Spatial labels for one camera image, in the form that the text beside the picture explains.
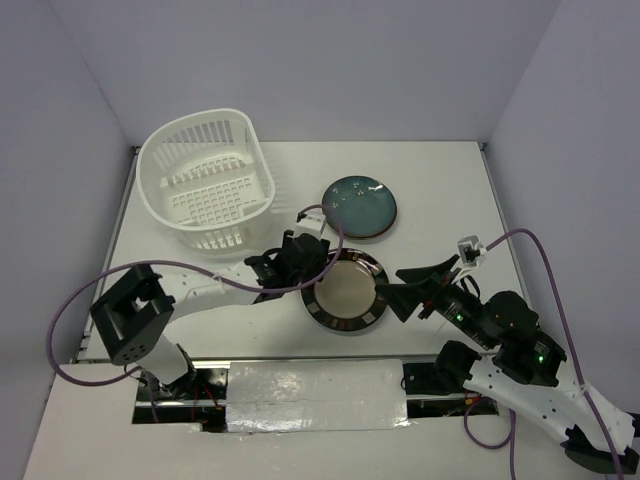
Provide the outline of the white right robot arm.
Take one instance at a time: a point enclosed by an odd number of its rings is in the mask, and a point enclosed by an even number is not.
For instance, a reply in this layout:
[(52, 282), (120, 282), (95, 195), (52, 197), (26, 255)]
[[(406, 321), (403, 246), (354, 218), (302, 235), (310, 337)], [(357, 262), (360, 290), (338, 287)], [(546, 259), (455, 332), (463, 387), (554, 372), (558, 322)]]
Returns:
[(397, 284), (377, 287), (394, 314), (407, 321), (437, 313), (473, 342), (449, 340), (433, 366), (431, 384), (471, 390), (537, 424), (583, 468), (633, 475), (639, 455), (639, 417), (613, 406), (579, 381), (567, 353), (539, 326), (539, 317), (514, 291), (481, 301), (464, 280), (478, 259), (455, 255), (438, 265), (397, 271)]

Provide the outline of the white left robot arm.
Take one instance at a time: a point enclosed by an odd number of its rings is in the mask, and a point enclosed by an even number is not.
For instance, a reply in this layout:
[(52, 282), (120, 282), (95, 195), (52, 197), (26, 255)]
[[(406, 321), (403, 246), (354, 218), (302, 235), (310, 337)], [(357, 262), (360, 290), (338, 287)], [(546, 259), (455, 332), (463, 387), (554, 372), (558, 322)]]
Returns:
[(198, 274), (162, 276), (143, 263), (129, 268), (99, 297), (90, 315), (112, 364), (139, 366), (171, 397), (185, 398), (203, 379), (185, 349), (165, 336), (167, 325), (194, 313), (279, 299), (319, 275), (329, 250), (326, 239), (288, 230), (280, 247), (222, 273), (249, 290)]

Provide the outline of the blue glazed ceramic plate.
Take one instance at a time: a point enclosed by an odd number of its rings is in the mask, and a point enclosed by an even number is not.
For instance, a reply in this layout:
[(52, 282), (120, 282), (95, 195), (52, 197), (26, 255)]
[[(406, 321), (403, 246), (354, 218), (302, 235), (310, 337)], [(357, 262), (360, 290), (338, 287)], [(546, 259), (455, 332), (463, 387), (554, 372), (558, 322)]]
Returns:
[(372, 239), (382, 236), (392, 229), (398, 214), (393, 201), (367, 200), (358, 197), (334, 203), (329, 209), (328, 223), (338, 230), (341, 226), (346, 237), (352, 239)]

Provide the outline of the black plate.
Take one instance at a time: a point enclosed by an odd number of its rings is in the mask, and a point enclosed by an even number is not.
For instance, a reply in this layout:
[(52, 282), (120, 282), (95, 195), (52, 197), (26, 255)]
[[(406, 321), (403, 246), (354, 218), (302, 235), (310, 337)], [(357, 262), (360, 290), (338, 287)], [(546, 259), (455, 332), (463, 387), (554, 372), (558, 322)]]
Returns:
[(301, 299), (316, 301), (330, 314), (352, 318), (363, 314), (374, 301), (384, 301), (376, 292), (389, 283), (383, 265), (357, 249), (343, 249), (330, 271), (312, 286), (300, 291)]

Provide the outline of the teal plate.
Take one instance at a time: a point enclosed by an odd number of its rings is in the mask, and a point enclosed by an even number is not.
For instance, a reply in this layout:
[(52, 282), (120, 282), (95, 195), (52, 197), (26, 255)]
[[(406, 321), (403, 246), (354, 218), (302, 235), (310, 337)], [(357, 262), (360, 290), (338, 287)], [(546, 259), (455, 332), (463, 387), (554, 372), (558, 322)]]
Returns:
[(369, 239), (389, 230), (398, 213), (391, 190), (377, 179), (353, 175), (334, 181), (324, 191), (321, 204), (329, 208), (328, 224), (353, 239)]

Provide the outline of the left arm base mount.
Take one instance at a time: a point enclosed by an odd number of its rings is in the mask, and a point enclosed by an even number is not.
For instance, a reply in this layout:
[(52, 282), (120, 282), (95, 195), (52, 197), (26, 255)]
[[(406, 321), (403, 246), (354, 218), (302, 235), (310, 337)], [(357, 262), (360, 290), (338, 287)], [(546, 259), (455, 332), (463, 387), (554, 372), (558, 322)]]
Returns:
[(130, 374), (138, 383), (132, 423), (192, 424), (205, 432), (226, 432), (229, 368), (196, 366), (195, 372), (193, 388), (177, 394), (150, 374)]

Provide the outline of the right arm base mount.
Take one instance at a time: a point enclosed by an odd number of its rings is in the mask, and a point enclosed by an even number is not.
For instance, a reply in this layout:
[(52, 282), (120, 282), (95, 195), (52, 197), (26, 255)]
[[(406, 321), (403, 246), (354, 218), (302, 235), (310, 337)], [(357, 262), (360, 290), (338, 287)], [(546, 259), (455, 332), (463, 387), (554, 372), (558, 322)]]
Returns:
[(480, 393), (462, 387), (446, 386), (437, 379), (433, 362), (403, 364), (401, 388), (406, 395), (407, 416), (411, 420), (461, 417), (468, 408), (480, 403), (472, 415), (497, 415), (496, 404), (482, 401)]

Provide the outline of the beige plate with dark rim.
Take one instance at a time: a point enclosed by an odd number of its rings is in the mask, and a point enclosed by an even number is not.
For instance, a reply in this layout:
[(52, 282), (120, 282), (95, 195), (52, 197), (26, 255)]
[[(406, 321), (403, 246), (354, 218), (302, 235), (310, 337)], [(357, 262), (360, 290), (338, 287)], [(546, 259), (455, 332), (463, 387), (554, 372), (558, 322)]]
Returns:
[(342, 318), (330, 314), (316, 301), (305, 300), (304, 305), (307, 312), (318, 324), (334, 332), (341, 333), (355, 333), (366, 330), (376, 324), (387, 310), (385, 301), (376, 300), (363, 314), (352, 318)]

